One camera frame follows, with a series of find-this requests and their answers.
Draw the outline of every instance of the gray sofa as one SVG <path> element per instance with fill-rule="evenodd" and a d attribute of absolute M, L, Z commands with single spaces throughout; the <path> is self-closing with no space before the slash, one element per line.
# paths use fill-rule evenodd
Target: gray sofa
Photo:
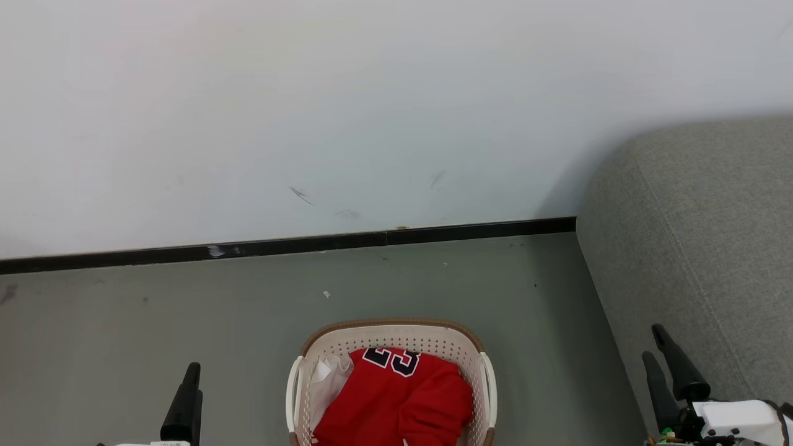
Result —
<path fill-rule="evenodd" d="M 629 141 L 596 176 L 577 235 L 648 432 L 641 355 L 664 364 L 656 322 L 712 397 L 793 402 L 793 118 Z"/>

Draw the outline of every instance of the black baseboard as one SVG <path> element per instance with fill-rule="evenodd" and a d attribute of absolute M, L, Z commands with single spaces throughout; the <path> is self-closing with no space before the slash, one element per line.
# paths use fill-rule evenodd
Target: black baseboard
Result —
<path fill-rule="evenodd" d="M 142 249 L 138 251 L 98 252 L 73 256 L 31 257 L 0 260 L 0 275 L 39 271 L 74 270 L 152 263 L 194 262 L 197 260 L 234 259 L 274 256 L 297 252 L 366 248 L 395 244 L 434 241 L 470 240 L 489 237 L 568 233 L 576 230 L 575 217 L 544 220 L 507 221 L 479 225 L 440 226 L 435 228 L 394 229 L 376 233 L 340 234 L 281 240 L 245 241 L 202 246 Z"/>

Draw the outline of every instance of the basket handle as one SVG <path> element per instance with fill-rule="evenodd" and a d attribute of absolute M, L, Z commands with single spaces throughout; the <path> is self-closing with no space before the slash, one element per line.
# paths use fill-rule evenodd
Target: basket handle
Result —
<path fill-rule="evenodd" d="M 289 381 L 286 383 L 286 427 L 292 433 L 295 431 L 295 381 L 300 371 L 300 363 L 303 361 L 303 356 L 298 356 L 292 364 L 292 370 L 289 371 Z"/>
<path fill-rule="evenodd" d="M 496 417 L 498 416 L 498 389 L 496 387 L 496 372 L 493 370 L 493 364 L 490 362 L 487 353 L 480 352 L 482 359 L 485 362 L 485 378 L 488 380 L 488 402 L 490 403 L 490 426 L 496 427 Z"/>

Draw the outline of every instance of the black cable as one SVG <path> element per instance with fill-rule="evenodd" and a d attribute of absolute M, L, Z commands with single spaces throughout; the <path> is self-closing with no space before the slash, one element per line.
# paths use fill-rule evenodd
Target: black cable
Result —
<path fill-rule="evenodd" d="M 780 424 L 782 425 L 782 446 L 791 446 L 790 433 L 787 431 L 787 421 L 785 421 L 785 415 L 782 413 L 782 409 L 773 401 L 767 399 L 761 401 L 768 404 L 776 411 L 776 417 L 780 420 Z"/>

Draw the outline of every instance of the red fabric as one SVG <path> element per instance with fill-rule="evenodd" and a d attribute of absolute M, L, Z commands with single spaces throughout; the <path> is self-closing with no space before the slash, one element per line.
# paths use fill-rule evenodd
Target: red fabric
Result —
<path fill-rule="evenodd" d="M 455 446 L 473 412 L 457 364 L 422 353 L 410 374 L 404 350 L 375 352 L 390 353 L 386 367 L 365 359 L 366 349 L 350 354 L 354 369 L 314 430 L 317 446 Z"/>

